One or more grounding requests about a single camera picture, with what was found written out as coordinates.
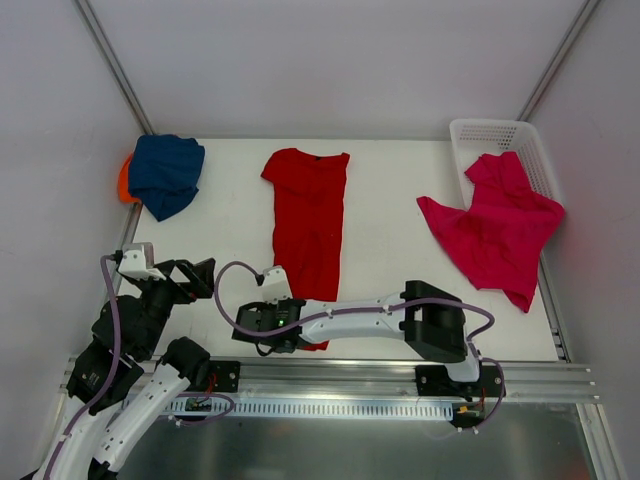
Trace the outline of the red t shirt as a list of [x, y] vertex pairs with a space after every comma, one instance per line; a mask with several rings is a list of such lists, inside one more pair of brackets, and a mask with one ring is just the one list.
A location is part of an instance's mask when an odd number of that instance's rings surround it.
[[274, 263], [296, 298], [337, 299], [349, 160], [347, 153], [321, 157], [287, 148], [262, 171], [274, 191]]

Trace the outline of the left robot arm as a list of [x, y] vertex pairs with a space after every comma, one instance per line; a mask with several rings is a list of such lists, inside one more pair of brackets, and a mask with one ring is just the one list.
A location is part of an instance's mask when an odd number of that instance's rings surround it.
[[128, 407], [121, 404], [141, 378], [176, 305], [209, 299], [215, 261], [155, 264], [140, 250], [100, 259], [108, 301], [76, 358], [56, 437], [31, 479], [114, 479], [132, 448], [165, 406], [208, 381], [210, 355], [183, 336], [169, 343], [152, 378]]

